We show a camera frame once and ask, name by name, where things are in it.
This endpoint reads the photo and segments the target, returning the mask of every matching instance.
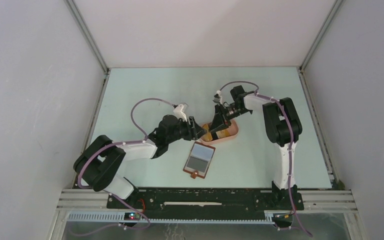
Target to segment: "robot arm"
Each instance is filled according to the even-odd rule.
[[[276,103],[270,99],[259,97],[254,91],[245,92],[241,85],[234,87],[230,94],[233,98],[233,103],[228,106],[221,104],[222,97],[220,91],[217,91],[217,94],[214,96],[213,101],[217,104],[215,105],[214,119],[211,122],[209,131],[213,133],[228,128],[231,125],[231,119],[242,114],[263,111],[267,137],[272,143],[278,145],[281,154],[281,161],[278,161],[273,182],[279,190],[288,188],[290,169],[288,147],[289,143],[293,141],[291,149],[291,185],[293,186],[295,184],[293,176],[294,152],[298,136],[302,132],[302,126],[292,100],[290,98],[279,100],[286,113],[286,116],[282,116],[281,110]],[[186,108],[186,104],[177,105],[174,109],[174,115],[165,115],[158,124],[158,127],[145,140],[114,144],[107,136],[99,136],[77,159],[73,166],[79,175],[83,171],[81,176],[83,185],[91,186],[96,192],[105,190],[122,199],[129,197],[136,188],[124,177],[120,169],[122,162],[135,159],[158,158],[168,150],[169,144],[180,139],[195,141],[207,133],[206,130],[195,122],[193,116],[186,116],[184,113]],[[293,130],[292,140],[285,119],[280,118],[288,118],[291,123]],[[100,158],[96,156],[92,159],[97,152],[99,152]]]
[[[271,101],[270,98],[264,98],[256,94],[254,91],[245,92],[244,88],[239,85],[234,87],[230,94],[233,98],[233,103],[228,106],[221,104],[221,92],[217,91],[214,96],[215,106],[214,119],[211,123],[209,131],[211,133],[228,128],[231,125],[231,119],[242,114],[253,111],[262,111],[264,115],[265,131],[268,139],[277,145],[280,152],[280,161],[276,161],[277,167],[274,174],[274,184],[280,189],[288,188],[288,176],[290,170],[289,159],[289,144],[292,142],[292,175],[290,185],[295,185],[294,178],[294,155],[297,145],[298,136],[302,133],[303,127],[298,118],[294,103],[288,97],[280,99],[279,103],[286,113],[282,115],[282,111],[278,104]],[[293,139],[285,118],[288,118],[293,132]]]
[[[122,199],[129,197],[136,188],[124,177],[120,168],[122,162],[158,158],[168,150],[170,143],[180,139],[198,140],[207,133],[193,116],[186,117],[186,108],[186,104],[177,105],[175,116],[165,115],[146,140],[114,144],[106,135],[97,137],[74,163],[73,168],[79,175],[84,168],[81,184],[91,186],[95,192],[104,190]]]

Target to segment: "white wall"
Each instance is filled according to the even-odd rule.
[[[384,1],[345,1],[305,75],[366,231],[384,239]]]
[[[76,0],[109,67],[299,66],[335,0]]]
[[[0,1],[0,240],[46,237],[103,78],[64,1]]]

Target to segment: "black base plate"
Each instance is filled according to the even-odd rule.
[[[111,198],[108,209],[127,209]],[[159,188],[140,187],[126,202],[142,209],[151,219],[178,220],[265,220],[265,210],[291,210],[291,204],[273,204],[273,194],[267,188]],[[213,202],[221,205],[166,205],[166,202]],[[301,194],[294,194],[297,210],[303,210]]]

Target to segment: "white bracket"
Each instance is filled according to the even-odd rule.
[[[288,189],[288,177],[289,177],[289,143],[284,146],[279,146],[280,150],[280,161],[277,162],[276,171],[274,173],[274,184],[279,189]],[[294,155],[295,155],[295,147],[297,143],[294,142],[292,144],[292,174],[290,176],[290,186],[293,187],[295,185],[295,177],[294,177]]]
[[[119,196],[121,199],[126,199],[132,194],[134,187],[133,185],[124,178],[126,171],[126,162],[137,160],[137,159],[151,159],[155,152],[157,151],[157,146],[150,141],[143,141],[139,143],[131,143],[131,144],[120,144],[117,145],[118,148],[121,148],[126,153],[123,161],[121,162],[120,167],[117,170],[114,178],[111,183],[104,188],[104,191],[115,194]],[[88,186],[84,179],[81,179],[81,184],[84,186]]]
[[[243,98],[245,108],[253,111],[263,111],[263,105],[271,102],[272,101],[263,99],[254,94],[248,94]]]
[[[188,108],[188,105],[186,103],[181,103],[177,105],[177,107],[173,110],[174,115],[178,119],[182,119],[184,122],[188,121],[188,117],[186,116],[186,109]]]

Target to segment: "light blue table surface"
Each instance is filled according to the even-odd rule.
[[[176,67],[113,68],[99,110],[92,140],[105,134],[114,141],[143,139],[133,125],[130,111],[144,98],[161,98],[171,103],[187,103],[186,114],[201,123],[214,115],[213,95],[222,85],[245,80],[259,85],[259,92],[277,99],[292,98],[302,123],[295,151],[295,180],[299,188],[331,188],[322,151],[316,136],[301,82],[295,67]],[[223,100],[232,102],[230,89]],[[254,86],[242,84],[245,91]],[[136,122],[150,133],[173,108],[158,101],[146,101],[134,111]],[[205,179],[192,179],[183,172],[193,141],[179,140],[156,159],[125,161],[125,177],[137,187],[183,188],[270,188],[278,148],[269,141],[262,112],[236,119],[239,133],[233,140],[215,144]]]

